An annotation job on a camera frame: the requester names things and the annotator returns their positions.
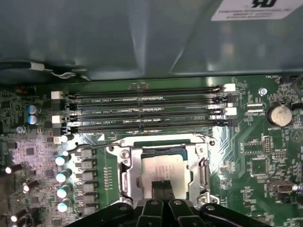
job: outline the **black connector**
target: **black connector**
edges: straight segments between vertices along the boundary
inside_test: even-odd
[[[298,75],[284,76],[280,78],[281,84],[293,83],[297,79]]]
[[[303,103],[293,103],[291,104],[291,109],[292,110],[303,109]]]
[[[237,96],[234,96],[232,94],[228,94],[226,96],[226,103],[236,103],[237,102]]]
[[[62,136],[63,132],[61,128],[53,128],[53,136]]]
[[[65,110],[65,103],[61,100],[52,100],[51,106],[53,112]]]

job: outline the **wire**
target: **wire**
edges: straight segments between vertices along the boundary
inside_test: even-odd
[[[299,82],[303,80],[303,74],[298,76],[293,82],[293,88],[299,96],[303,96],[303,91],[299,88]]]
[[[73,154],[77,152],[79,149],[98,149],[98,148],[106,148],[106,147],[113,147],[113,146],[120,146],[120,143],[108,143],[108,144],[98,144],[98,145],[90,145],[90,144],[80,144],[77,145],[74,149],[67,150],[69,154]]]

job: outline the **green circuit board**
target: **green circuit board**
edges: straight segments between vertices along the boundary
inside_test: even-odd
[[[219,142],[218,150],[210,154],[211,191],[220,198],[220,204],[242,214],[255,217],[258,220],[272,226],[287,227],[303,224],[303,203],[300,191],[288,194],[277,194],[268,184],[272,180],[285,180],[299,185],[302,182],[302,155],[303,155],[303,110],[292,110],[291,123],[284,127],[273,126],[268,122],[267,111],[276,103],[286,105],[301,103],[303,99],[293,90],[291,84],[281,84],[279,75],[252,75],[235,77],[205,77],[205,78],[179,78],[179,79],[151,79],[151,80],[125,80],[125,81],[100,81],[77,84],[55,84],[32,86],[35,95],[29,99],[18,99],[19,109],[23,120],[28,117],[25,109],[31,102],[47,103],[50,100],[51,91],[63,91],[68,93],[87,92],[118,92],[136,89],[144,86],[144,89],[174,89],[174,88],[199,88],[211,87],[222,84],[235,84],[236,90],[232,92],[237,100],[233,107],[237,108],[236,116],[230,118],[237,120],[236,127],[178,127],[151,131],[144,135],[164,135],[176,133],[199,132],[213,137]],[[8,101],[12,97],[1,97],[0,102]],[[44,113],[44,119],[51,118],[51,111]],[[1,141],[17,141],[25,146],[29,138],[33,140],[37,136],[37,126],[28,129],[25,135],[16,135],[13,131],[15,125],[4,124]],[[40,133],[40,140],[50,137],[51,129],[44,129]],[[66,144],[52,144],[52,152],[57,154],[64,150],[74,148],[77,144],[89,143],[96,145],[110,143],[131,136],[129,131],[112,130],[106,132],[80,132],[75,133],[74,139]],[[49,166],[40,163],[43,169]],[[70,169],[76,169],[77,157],[70,163]],[[103,148],[96,151],[96,170],[98,179],[98,205],[101,209],[115,202],[119,196],[118,175],[116,157],[108,154]],[[54,175],[59,172],[54,165]],[[42,173],[37,173],[35,178],[42,178]],[[72,179],[78,182],[77,175]],[[62,225],[75,221],[81,216],[81,200],[83,195],[78,194],[77,187],[74,192],[73,209],[68,214],[59,214],[56,210],[58,199],[54,193],[47,194],[51,189],[56,191],[60,185],[55,181],[44,184],[45,191],[41,190],[39,196],[46,196],[49,203],[42,204],[45,212],[44,220],[51,225],[53,219],[61,219]],[[31,200],[16,203],[14,196],[9,198],[9,211],[13,213],[22,206],[31,206]]]

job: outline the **capacitor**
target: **capacitor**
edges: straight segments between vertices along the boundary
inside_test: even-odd
[[[274,103],[266,113],[267,121],[276,127],[288,126],[293,119],[291,108],[285,103]]]
[[[65,169],[62,172],[57,174],[56,180],[59,183],[63,183],[66,181],[66,179],[68,179],[70,177],[71,174],[72,174],[72,171],[70,169]]]
[[[58,156],[56,159],[55,159],[55,163],[58,165],[58,166],[63,166],[65,163],[67,163],[69,160],[71,159],[71,156],[68,155],[68,156]]]
[[[27,118],[27,123],[32,124],[32,125],[40,125],[42,123],[42,118],[39,115],[30,115]]]
[[[38,105],[29,105],[27,107],[27,112],[29,114],[39,114],[41,113],[41,107]]]
[[[70,207],[70,205],[71,205],[71,200],[66,198],[58,204],[58,207],[57,207],[58,211],[59,212],[66,212],[67,209]]]
[[[39,182],[37,180],[34,180],[26,185],[23,186],[23,191],[29,192],[33,188],[37,187],[39,185]]]
[[[17,171],[20,171],[22,169],[22,165],[21,164],[16,164],[16,165],[13,165],[13,166],[8,166],[5,168],[5,172],[7,174],[11,174],[11,173],[15,173]]]
[[[12,225],[12,227],[24,227],[27,223],[27,217],[20,218],[16,223]]]
[[[65,184],[57,191],[57,196],[61,199],[64,199],[67,196],[67,194],[70,192],[71,192],[71,187]]]
[[[66,143],[67,141],[70,141],[72,139],[74,139],[74,135],[73,134],[62,135],[61,136],[61,143]]]
[[[25,133],[25,132],[26,132],[26,129],[25,129],[24,126],[18,126],[16,128],[16,133],[18,133],[18,134],[22,134],[22,133]]]
[[[26,214],[27,214],[27,210],[26,209],[21,209],[17,213],[15,213],[14,215],[12,215],[10,217],[10,220],[12,222],[17,222],[20,218],[22,218]]]

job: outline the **white label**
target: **white label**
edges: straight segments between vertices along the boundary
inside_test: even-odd
[[[283,19],[303,0],[223,0],[212,21]]]

